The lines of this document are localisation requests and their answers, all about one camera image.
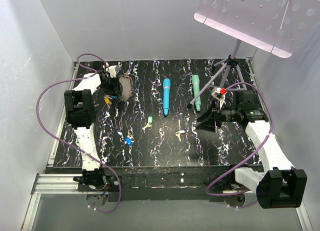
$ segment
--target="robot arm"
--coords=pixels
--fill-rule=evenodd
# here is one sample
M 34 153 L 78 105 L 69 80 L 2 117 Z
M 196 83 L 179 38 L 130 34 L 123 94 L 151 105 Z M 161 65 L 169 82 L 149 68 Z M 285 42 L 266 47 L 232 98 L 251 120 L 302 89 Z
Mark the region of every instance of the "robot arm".
M 215 132 L 221 128 L 222 122 L 237 122 L 245 130 L 257 148 L 269 134 L 270 124 L 263 110 L 254 103 L 252 90 L 235 92 L 235 104 L 222 108 L 225 93 L 212 91 L 214 101 L 211 108 L 200 118 L 196 129 Z M 231 173 L 229 180 L 244 185 L 256 194 L 260 206 L 270 208 L 298 208 L 301 205 L 307 183 L 307 175 L 303 169 L 295 169 L 282 152 L 274 135 L 271 133 L 266 143 L 258 151 L 264 175 L 249 167 L 239 167 Z
M 79 148 L 100 159 L 96 149 L 94 137 L 94 123 L 96 110 L 93 94 L 99 86 L 106 89 L 110 95 L 117 95 L 119 91 L 119 79 L 116 78 L 118 67 L 111 66 L 106 72 L 101 72 L 92 77 L 93 73 L 85 74 L 87 79 L 81 82 L 73 90 L 64 93 L 66 120 L 71 124 L 79 142 Z M 92 189 L 101 189 L 106 184 L 106 178 L 100 163 L 81 153 L 82 176 L 74 177 L 73 180 L 81 184 L 89 185 Z

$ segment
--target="perforated panel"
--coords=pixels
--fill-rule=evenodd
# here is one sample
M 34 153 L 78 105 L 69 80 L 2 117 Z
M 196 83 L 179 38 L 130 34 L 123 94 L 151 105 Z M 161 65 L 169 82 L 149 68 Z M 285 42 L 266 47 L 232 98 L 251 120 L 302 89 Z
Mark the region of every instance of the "perforated panel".
M 320 16 L 320 0 L 290 0 L 289 4 L 288 1 L 199 0 L 194 18 L 276 56 L 288 58 Z

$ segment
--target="gray floor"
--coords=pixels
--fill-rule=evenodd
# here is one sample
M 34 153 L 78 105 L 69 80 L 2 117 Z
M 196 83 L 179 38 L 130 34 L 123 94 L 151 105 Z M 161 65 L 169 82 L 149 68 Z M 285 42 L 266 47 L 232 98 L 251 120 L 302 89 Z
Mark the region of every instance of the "gray floor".
M 111 214 L 87 208 L 85 194 L 43 194 L 33 231 L 302 230 L 295 209 L 235 210 L 205 200 L 124 201 Z

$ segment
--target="marble pattern surface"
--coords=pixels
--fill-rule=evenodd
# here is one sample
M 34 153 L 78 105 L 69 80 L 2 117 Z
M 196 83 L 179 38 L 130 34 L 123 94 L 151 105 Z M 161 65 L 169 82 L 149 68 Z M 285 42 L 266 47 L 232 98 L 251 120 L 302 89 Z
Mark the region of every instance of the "marble pattern surface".
M 104 101 L 104 90 L 99 88 L 93 95 L 97 110 L 94 137 L 97 152 L 103 162 L 112 167 L 148 166 L 211 166 L 231 165 L 240 162 L 254 151 L 254 146 L 245 132 L 236 123 L 223 123 L 217 133 L 196 130 L 196 120 L 210 106 L 212 97 L 207 89 L 201 96 L 201 112 L 187 108 L 193 98 L 192 74 L 199 75 L 200 88 L 214 75 L 212 64 L 220 60 L 148 60 L 112 61 L 118 65 L 119 74 L 130 71 L 134 83 L 134 94 L 126 102 L 112 99 L 111 105 Z M 246 82 L 253 80 L 244 59 L 240 68 Z M 88 73 L 78 69 L 77 77 Z M 170 113 L 163 116 L 163 87 L 165 78 L 171 80 Z M 219 85 L 222 75 L 216 80 Z M 225 87 L 239 81 L 232 69 Z M 148 116 L 153 116 L 152 127 L 144 128 Z M 186 129 L 181 142 L 175 133 Z M 125 142 L 127 136 L 132 146 Z M 63 125 L 61 138 L 77 144 L 77 137 L 70 125 Z M 256 155 L 249 164 L 260 164 Z M 54 167 L 81 167 L 80 152 L 59 144 Z

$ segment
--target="white wall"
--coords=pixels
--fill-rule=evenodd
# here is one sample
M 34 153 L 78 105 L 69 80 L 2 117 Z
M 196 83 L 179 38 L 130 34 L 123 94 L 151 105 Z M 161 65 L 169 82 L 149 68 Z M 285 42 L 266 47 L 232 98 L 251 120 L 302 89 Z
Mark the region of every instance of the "white wall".
M 20 230 L 37 173 L 53 139 L 36 119 L 36 101 L 73 63 L 39 0 L 0 0 L 0 230 Z M 68 84 L 43 98 L 41 117 L 57 130 Z
M 304 204 L 314 230 L 320 230 L 320 21 L 290 58 L 258 50 L 253 70 L 275 120 L 274 133 L 297 169 L 304 169 Z
M 236 43 L 194 19 L 199 0 L 40 1 L 74 61 L 226 58 Z M 255 50 L 243 43 L 237 57 Z

